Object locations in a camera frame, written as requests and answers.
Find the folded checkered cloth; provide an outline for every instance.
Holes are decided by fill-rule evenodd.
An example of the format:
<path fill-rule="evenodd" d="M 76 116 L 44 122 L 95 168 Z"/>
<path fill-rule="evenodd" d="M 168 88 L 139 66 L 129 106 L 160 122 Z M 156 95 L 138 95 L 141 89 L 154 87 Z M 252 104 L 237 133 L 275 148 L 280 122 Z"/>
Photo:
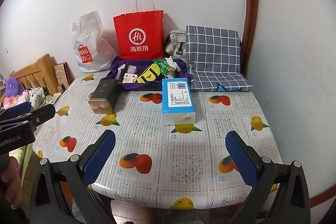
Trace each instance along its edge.
<path fill-rule="evenodd" d="M 186 27 L 186 62 L 198 91 L 250 91 L 240 73 L 240 39 L 233 30 Z"/>

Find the gray backpack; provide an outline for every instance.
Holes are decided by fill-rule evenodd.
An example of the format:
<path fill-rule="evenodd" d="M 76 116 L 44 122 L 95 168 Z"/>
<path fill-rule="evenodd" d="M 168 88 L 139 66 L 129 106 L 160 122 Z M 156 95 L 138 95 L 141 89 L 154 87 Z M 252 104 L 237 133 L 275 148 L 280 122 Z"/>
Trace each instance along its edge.
<path fill-rule="evenodd" d="M 181 59 L 185 62 L 185 31 L 171 31 L 165 40 L 164 47 L 173 59 Z"/>

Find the green package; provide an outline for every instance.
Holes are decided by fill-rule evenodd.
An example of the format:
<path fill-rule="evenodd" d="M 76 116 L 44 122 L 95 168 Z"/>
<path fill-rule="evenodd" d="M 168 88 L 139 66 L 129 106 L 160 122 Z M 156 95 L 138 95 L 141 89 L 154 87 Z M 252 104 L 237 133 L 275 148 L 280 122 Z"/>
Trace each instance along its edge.
<path fill-rule="evenodd" d="M 155 59 L 153 60 L 155 64 L 157 64 L 161 70 L 161 74 L 164 75 L 170 70 L 174 70 L 174 68 L 170 67 L 165 58 Z"/>

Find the table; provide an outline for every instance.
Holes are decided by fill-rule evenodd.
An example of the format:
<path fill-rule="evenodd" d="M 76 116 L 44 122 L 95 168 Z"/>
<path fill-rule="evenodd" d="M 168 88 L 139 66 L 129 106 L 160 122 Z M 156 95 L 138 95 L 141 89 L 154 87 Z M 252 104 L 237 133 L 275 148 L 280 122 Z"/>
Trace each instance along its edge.
<path fill-rule="evenodd" d="M 251 187 L 228 157 L 225 135 L 231 130 L 261 156 L 282 163 L 270 128 L 251 128 L 252 116 L 268 124 L 252 92 L 192 92 L 195 124 L 165 126 L 157 95 L 161 92 L 122 92 L 115 114 L 95 114 L 88 95 L 106 74 L 78 77 L 58 100 L 58 113 L 42 126 L 33 144 L 36 154 L 51 162 L 62 161 L 81 154 L 105 129 L 113 130 L 116 146 L 92 185 L 95 191 L 157 208 L 241 203 Z"/>

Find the finger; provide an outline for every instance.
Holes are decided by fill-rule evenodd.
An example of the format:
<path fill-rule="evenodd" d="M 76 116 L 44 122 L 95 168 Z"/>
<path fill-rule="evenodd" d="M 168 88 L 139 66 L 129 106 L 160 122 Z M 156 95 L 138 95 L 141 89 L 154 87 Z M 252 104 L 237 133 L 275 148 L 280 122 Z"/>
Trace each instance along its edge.
<path fill-rule="evenodd" d="M 21 191 L 21 179 L 16 176 L 10 183 L 8 183 L 8 188 L 5 193 L 5 198 L 9 204 L 12 204 L 15 200 L 15 196 Z"/>
<path fill-rule="evenodd" d="M 14 157 L 9 157 L 8 164 L 6 169 L 0 173 L 0 178 L 4 183 L 10 182 L 17 176 L 17 170 L 19 167 L 19 163 L 17 159 Z"/>
<path fill-rule="evenodd" d="M 19 208 L 22 204 L 22 192 L 19 191 L 19 193 L 17 193 L 17 195 L 14 198 L 14 201 L 12 203 L 12 208 L 16 209 Z"/>

